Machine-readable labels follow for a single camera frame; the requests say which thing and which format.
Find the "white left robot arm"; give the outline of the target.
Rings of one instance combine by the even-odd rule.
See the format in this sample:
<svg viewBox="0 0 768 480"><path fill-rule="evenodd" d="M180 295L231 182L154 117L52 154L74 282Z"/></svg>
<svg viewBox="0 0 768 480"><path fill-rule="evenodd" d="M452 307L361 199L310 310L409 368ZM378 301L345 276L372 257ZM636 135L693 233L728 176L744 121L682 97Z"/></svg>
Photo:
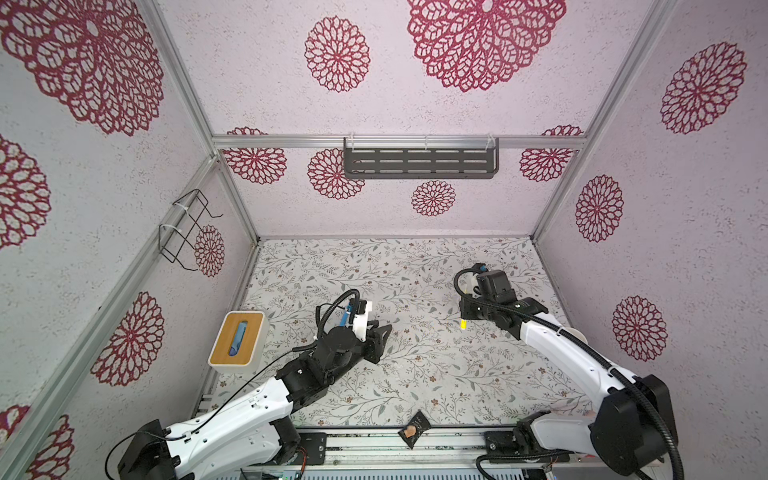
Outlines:
<svg viewBox="0 0 768 480"><path fill-rule="evenodd" d="M217 410L165 427L152 420L128 437L120 479L214 479L251 464L282 464L299 447L291 416L321 399L360 361L378 363L392 332L371 322L364 336L337 326L247 394Z"/></svg>

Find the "black snack packet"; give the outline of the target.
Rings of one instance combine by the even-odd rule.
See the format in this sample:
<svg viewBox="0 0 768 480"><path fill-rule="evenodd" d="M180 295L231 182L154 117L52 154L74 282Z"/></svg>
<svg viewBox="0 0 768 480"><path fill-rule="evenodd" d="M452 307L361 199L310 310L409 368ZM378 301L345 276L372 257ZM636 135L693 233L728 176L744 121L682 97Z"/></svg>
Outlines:
<svg viewBox="0 0 768 480"><path fill-rule="evenodd" d="M431 428L431 422L426 415L419 410L411 417L407 424L398 431L398 435L405 445L412 450L420 437Z"/></svg>

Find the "white wooden tissue box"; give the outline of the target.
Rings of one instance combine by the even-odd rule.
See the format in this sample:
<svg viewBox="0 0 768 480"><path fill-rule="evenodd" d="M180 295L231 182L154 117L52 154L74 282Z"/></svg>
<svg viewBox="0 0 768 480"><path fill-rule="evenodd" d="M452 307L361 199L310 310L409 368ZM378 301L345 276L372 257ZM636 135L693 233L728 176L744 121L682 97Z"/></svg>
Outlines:
<svg viewBox="0 0 768 480"><path fill-rule="evenodd" d="M262 311L228 312L210 351L208 365L220 374L255 374L269 331Z"/></svg>

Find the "white ceramic mug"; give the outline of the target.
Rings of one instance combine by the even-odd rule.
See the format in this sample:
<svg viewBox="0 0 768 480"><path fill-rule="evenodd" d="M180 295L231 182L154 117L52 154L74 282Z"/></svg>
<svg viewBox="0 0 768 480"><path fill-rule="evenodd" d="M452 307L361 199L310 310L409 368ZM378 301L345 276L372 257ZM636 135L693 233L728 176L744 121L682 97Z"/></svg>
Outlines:
<svg viewBox="0 0 768 480"><path fill-rule="evenodd" d="M581 342L583 342L583 343L585 343L585 344L587 344L587 345L589 344L589 343L588 343L588 340L587 340L587 338L586 338L586 336L585 336L585 335L584 335L582 332L580 332L579 330L577 330L577 329L575 329L575 328L572 328L572 327L567 327L567 328L566 328L566 330L567 330L567 331L568 331L568 332L569 332L571 335L573 335L573 336L575 336L576 338L578 338L578 339L579 339Z"/></svg>

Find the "dark metal wall shelf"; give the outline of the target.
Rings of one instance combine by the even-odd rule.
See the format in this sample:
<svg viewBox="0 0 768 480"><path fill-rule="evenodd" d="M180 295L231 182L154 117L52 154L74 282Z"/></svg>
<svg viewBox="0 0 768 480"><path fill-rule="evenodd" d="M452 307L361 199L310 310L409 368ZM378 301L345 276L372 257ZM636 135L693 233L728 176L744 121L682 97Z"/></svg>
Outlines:
<svg viewBox="0 0 768 480"><path fill-rule="evenodd" d="M499 171L495 138L462 148L358 147L343 140L344 175L353 180L487 180Z"/></svg>

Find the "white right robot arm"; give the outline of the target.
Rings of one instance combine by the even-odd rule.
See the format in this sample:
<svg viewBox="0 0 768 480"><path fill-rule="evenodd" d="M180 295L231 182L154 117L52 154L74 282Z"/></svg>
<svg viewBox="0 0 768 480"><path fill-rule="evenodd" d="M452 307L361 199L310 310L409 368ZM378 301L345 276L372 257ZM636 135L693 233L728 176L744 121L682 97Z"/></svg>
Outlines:
<svg viewBox="0 0 768 480"><path fill-rule="evenodd" d="M461 294L460 309L462 319L491 321L543 354L597 409L590 419L552 412L531 415L513 430L514 451L488 455L488 460L587 454L617 474L644 478L644 467L667 456L673 478L684 478L670 392L658 377L641 378L608 360L531 298L499 304Z"/></svg>

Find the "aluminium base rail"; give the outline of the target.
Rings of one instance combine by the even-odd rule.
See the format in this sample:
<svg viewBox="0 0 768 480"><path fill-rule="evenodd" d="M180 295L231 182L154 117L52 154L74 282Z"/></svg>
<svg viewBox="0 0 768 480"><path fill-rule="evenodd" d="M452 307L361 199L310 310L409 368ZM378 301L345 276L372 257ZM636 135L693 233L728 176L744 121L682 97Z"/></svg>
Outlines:
<svg viewBox="0 0 768 480"><path fill-rule="evenodd" d="M484 454L511 456L513 427L432 427L410 448L397 427L300 428L296 447L284 447L276 430L253 430L210 453L211 438L195 434L194 440L171 442L171 456L181 460L176 475L217 479L229 474L274 470L428 470L472 469Z"/></svg>

